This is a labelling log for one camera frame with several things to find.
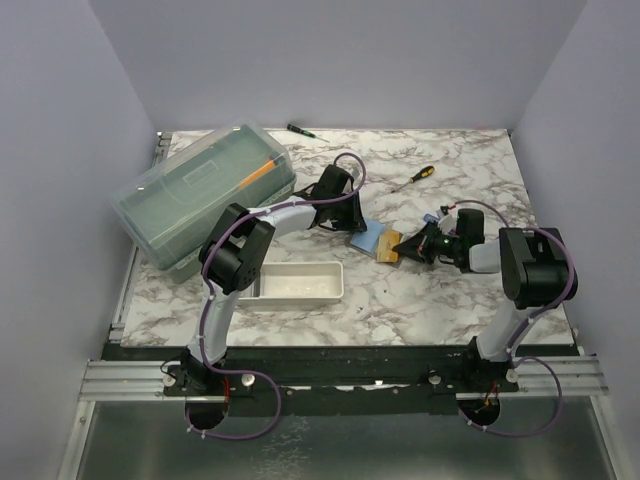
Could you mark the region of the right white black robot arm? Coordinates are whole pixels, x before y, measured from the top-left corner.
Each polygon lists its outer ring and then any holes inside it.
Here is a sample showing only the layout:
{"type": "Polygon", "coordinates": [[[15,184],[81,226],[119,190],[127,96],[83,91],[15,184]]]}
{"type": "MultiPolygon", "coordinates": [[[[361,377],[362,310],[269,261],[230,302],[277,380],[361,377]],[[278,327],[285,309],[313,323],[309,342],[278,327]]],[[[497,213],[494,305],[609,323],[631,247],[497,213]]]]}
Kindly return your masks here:
{"type": "Polygon", "coordinates": [[[478,209],[460,209],[452,230],[442,220],[429,221],[393,251],[428,265],[445,262],[464,274],[501,276],[506,299],[470,342],[471,360],[459,370],[462,384],[474,392],[496,380],[492,363],[510,363],[538,318],[572,299],[578,289],[573,261],[557,229],[504,226],[489,242],[484,213],[478,209]]]}

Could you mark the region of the gold tan credit card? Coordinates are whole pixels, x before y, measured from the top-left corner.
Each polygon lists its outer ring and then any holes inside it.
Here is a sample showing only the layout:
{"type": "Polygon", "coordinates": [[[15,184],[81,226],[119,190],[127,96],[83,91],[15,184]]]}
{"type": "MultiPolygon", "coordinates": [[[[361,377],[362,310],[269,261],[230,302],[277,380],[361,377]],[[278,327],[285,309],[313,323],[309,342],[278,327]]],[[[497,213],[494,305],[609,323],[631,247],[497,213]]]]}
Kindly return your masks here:
{"type": "Polygon", "coordinates": [[[401,243],[402,234],[393,229],[387,229],[379,236],[376,247],[376,261],[378,263],[392,264],[399,260],[399,254],[394,248],[401,243]]]}

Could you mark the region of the grey card holder wallet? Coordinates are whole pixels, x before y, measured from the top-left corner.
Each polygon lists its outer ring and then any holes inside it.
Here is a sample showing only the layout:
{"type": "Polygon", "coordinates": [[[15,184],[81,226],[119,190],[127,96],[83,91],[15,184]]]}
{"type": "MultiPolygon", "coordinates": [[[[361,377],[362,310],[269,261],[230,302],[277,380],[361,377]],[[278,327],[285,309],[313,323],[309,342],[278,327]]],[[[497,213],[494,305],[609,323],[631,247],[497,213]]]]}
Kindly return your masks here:
{"type": "Polygon", "coordinates": [[[379,264],[397,268],[401,256],[393,250],[403,240],[403,234],[372,219],[365,220],[366,230],[351,235],[346,245],[379,264]]]}

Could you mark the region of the blue credit card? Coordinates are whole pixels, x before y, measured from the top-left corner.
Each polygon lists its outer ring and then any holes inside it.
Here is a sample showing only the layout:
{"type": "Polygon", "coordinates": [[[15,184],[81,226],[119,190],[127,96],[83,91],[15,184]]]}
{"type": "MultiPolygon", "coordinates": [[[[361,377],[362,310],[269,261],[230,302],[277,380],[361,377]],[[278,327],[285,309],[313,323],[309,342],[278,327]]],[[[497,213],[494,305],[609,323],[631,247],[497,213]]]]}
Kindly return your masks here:
{"type": "Polygon", "coordinates": [[[376,247],[379,236],[386,231],[386,226],[376,220],[365,219],[367,231],[354,233],[348,241],[348,246],[372,258],[376,257],[376,247]]]}

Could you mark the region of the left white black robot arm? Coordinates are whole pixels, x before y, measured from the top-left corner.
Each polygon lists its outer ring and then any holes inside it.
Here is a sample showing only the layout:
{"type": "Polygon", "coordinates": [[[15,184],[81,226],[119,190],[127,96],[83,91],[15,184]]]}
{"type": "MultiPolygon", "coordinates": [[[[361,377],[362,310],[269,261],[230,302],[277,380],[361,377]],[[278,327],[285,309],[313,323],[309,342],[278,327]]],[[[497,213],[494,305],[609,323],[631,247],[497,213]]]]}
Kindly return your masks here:
{"type": "Polygon", "coordinates": [[[187,382],[201,395],[214,393],[222,380],[220,361],[240,294],[258,279],[273,240],[321,227],[359,233],[366,230],[359,191],[364,177],[336,163],[320,179],[284,201],[265,207],[226,207],[199,253],[204,300],[196,331],[182,360],[187,382]]]}

